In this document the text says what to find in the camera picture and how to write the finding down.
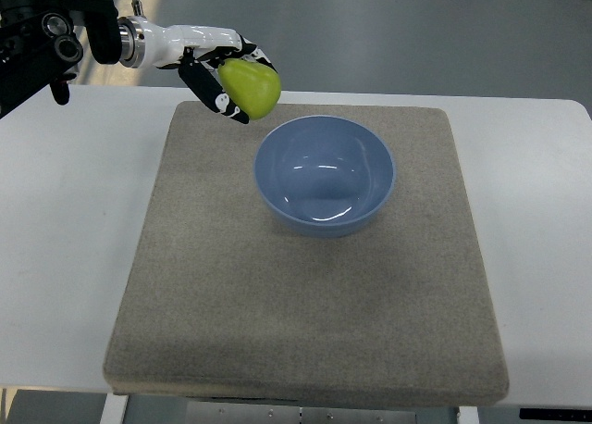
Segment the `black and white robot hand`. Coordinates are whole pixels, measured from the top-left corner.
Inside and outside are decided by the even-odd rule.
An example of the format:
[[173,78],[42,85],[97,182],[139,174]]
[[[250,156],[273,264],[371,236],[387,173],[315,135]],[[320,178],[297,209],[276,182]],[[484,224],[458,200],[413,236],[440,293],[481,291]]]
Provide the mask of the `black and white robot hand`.
[[123,66],[174,69],[212,112],[243,124],[255,120],[228,96],[217,70],[230,58],[259,62],[276,70],[257,44],[231,29],[195,25],[161,27],[144,17],[121,18],[119,28]]

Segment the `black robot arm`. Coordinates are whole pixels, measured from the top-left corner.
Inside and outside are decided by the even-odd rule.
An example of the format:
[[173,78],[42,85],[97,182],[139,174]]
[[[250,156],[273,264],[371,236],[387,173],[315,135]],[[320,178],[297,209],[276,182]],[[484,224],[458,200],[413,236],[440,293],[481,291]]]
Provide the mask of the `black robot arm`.
[[83,59],[75,33],[86,30],[94,60],[116,64],[122,54],[114,0],[1,0],[1,116],[48,87],[61,106]]

